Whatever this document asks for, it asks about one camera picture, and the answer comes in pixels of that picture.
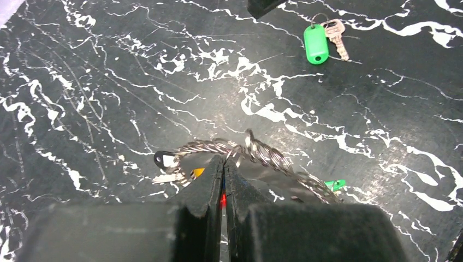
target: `metal coil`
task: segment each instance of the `metal coil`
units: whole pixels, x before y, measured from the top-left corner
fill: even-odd
[[[263,166],[281,171],[287,177],[298,181],[307,188],[322,203],[334,204],[341,202],[337,195],[316,176],[306,172],[294,172],[291,163],[280,151],[256,139],[250,129],[246,130],[245,144],[246,146],[241,146],[233,141],[221,138],[189,142],[175,150],[174,162],[171,167],[167,168],[166,172],[168,174],[182,174],[186,178],[180,167],[180,161],[185,156],[197,152],[218,153],[226,155],[227,159],[238,157],[237,166],[244,158],[247,158],[252,162],[258,162]]]

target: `twisted metal wire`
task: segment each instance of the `twisted metal wire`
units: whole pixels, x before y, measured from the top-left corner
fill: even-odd
[[[175,150],[174,162],[171,167],[167,168],[166,173],[182,174],[186,177],[180,167],[180,161],[192,153],[210,152],[225,154],[227,155],[227,159],[238,156],[238,160],[236,161],[237,166],[240,165],[242,159],[248,158],[252,162],[258,162],[263,166],[281,171],[287,177],[296,180],[312,192],[322,203],[334,204],[341,202],[336,194],[319,178],[306,172],[294,172],[291,163],[280,151],[256,139],[250,129],[246,130],[246,134],[246,146],[241,146],[233,141],[221,138],[189,142]]]

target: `black key tag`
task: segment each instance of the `black key tag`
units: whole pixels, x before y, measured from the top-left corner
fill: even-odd
[[[153,157],[155,164],[162,170],[166,170],[174,162],[175,154],[169,151],[157,151]]]

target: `key head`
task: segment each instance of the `key head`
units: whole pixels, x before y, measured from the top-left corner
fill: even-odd
[[[341,34],[346,30],[346,27],[339,19],[333,19],[320,24],[325,28],[325,34],[328,38],[333,38],[336,36],[341,36]]]

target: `metal chain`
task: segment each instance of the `metal chain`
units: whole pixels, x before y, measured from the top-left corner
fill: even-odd
[[[189,142],[175,150],[174,162],[171,167],[167,168],[166,173],[176,175],[182,174],[185,177],[180,167],[180,161],[186,155],[192,153],[210,152],[225,154],[227,155],[227,159],[238,155],[238,160],[236,162],[237,166],[239,166],[243,158],[248,158],[252,162],[258,162],[263,166],[269,166],[274,170],[281,171],[287,177],[298,181],[322,203],[334,204],[341,202],[337,195],[319,178],[306,172],[294,172],[291,163],[280,151],[256,139],[250,129],[246,130],[246,134],[246,146],[241,146],[233,141],[221,138]]]

